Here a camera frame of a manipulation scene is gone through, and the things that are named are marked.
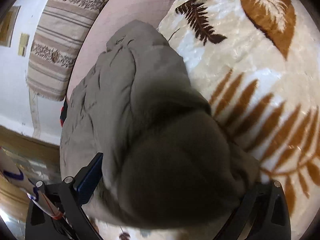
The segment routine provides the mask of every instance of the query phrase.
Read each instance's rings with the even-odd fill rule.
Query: bolt
[[[274,184],[276,187],[281,187],[281,183],[279,181],[275,181]]]
[[[73,181],[73,177],[66,177],[65,179],[64,179],[64,182],[65,183],[70,183],[70,182],[72,182]]]
[[[43,182],[40,180],[40,181],[38,181],[38,182],[36,183],[36,186],[37,186],[37,187],[41,187],[42,184],[43,184]]]

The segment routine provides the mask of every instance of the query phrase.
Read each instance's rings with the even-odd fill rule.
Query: orange fern print
[[[271,101],[274,95],[268,93],[262,96],[253,109],[249,111],[249,104],[259,87],[259,80],[254,79],[248,85],[243,86],[244,73],[239,73],[235,77],[233,75],[234,72],[230,69],[218,83],[209,99],[210,105],[214,108],[212,111],[213,118],[235,142],[237,142],[237,138],[246,136],[253,127],[260,123],[259,130],[254,137],[249,139],[244,150],[250,153],[267,142],[265,150],[259,158],[260,171],[266,174],[269,179],[275,179],[279,176],[285,178],[284,191],[289,213],[292,214],[297,203],[297,195],[291,176],[297,174],[301,190],[307,198],[310,196],[309,186],[305,175],[302,174],[302,169],[306,169],[311,181],[320,186],[320,168],[314,163],[315,158],[320,158],[319,107],[311,108],[303,116],[299,104],[281,121],[286,102],[282,101],[278,106],[272,106]],[[226,117],[226,121],[219,121],[219,115],[228,107],[231,107],[231,110]],[[272,110],[263,121],[263,115],[267,108]],[[238,125],[231,130],[230,127],[235,123],[238,123]],[[299,154],[297,167],[280,171],[296,154]],[[272,169],[263,168],[263,163],[277,155],[279,155],[278,159]]]

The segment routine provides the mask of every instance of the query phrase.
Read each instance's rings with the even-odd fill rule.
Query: picture frame
[[[0,46],[10,47],[20,6],[12,6],[0,23]]]

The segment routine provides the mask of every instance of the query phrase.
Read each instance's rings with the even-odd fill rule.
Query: hooded jacket
[[[174,228],[236,208],[258,174],[191,87],[182,57],[151,25],[133,21],[107,42],[70,98],[61,176],[97,152],[103,179],[87,215],[115,225]]]

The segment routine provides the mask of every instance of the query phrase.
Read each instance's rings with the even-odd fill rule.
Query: wooden floor
[[[59,146],[25,137],[0,126],[0,146],[22,157],[59,167]],[[0,209],[8,215],[25,221],[29,199],[17,187],[0,176]]]
[[[59,165],[59,146],[23,136],[0,126],[0,146],[20,156]]]

